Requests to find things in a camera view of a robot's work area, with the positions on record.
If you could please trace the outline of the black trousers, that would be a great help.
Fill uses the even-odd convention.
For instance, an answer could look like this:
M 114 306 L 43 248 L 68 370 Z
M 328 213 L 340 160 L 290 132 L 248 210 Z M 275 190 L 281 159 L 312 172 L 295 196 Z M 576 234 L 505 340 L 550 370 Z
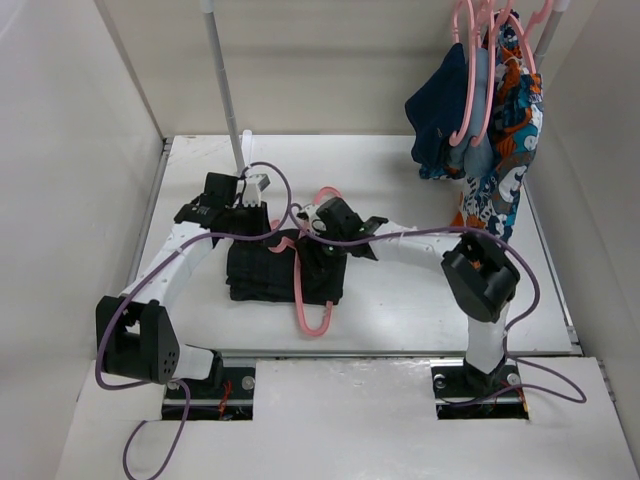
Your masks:
M 306 304 L 338 304 L 343 296 L 347 258 L 329 255 L 319 243 L 300 240 L 285 229 L 261 242 L 235 241 L 227 254 L 226 284 L 233 301 L 294 301 L 294 262 L 300 264 Z

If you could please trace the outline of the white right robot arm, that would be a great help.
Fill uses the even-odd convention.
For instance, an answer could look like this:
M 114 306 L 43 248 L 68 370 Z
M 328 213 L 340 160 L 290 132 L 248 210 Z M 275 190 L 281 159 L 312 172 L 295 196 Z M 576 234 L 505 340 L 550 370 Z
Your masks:
M 483 394 L 499 382 L 506 361 L 506 314 L 520 273 L 502 245 L 467 227 L 422 233 L 385 217 L 362 219 L 339 197 L 303 207 L 313 244 L 327 255 L 351 255 L 443 272 L 468 319 L 462 381 Z

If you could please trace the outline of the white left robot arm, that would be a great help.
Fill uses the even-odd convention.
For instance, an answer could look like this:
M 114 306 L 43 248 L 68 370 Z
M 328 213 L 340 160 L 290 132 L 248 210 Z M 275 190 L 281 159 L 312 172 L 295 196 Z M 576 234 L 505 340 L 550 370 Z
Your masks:
M 222 238 L 269 232 L 265 174 L 236 177 L 208 173 L 200 195 L 174 217 L 164 244 L 147 269 L 117 296 L 96 307 L 97 367 L 145 383 L 188 380 L 204 397 L 223 387 L 218 352 L 181 343 L 170 310 L 199 263 Z

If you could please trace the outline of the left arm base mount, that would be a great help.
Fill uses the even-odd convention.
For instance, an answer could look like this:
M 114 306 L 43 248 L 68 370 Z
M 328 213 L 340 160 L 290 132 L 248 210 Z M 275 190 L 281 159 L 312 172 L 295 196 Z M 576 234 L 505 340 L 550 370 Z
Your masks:
M 222 383 L 214 386 L 200 380 L 185 379 L 191 401 L 190 421 L 250 421 L 253 419 L 256 364 L 225 366 Z

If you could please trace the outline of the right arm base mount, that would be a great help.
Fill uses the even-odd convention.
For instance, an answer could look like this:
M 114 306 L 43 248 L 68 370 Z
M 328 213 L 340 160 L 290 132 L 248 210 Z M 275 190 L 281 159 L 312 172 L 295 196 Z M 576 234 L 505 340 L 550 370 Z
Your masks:
M 431 368 L 435 410 L 439 420 L 528 420 L 529 412 L 516 365 L 497 373 L 476 375 L 466 365 Z

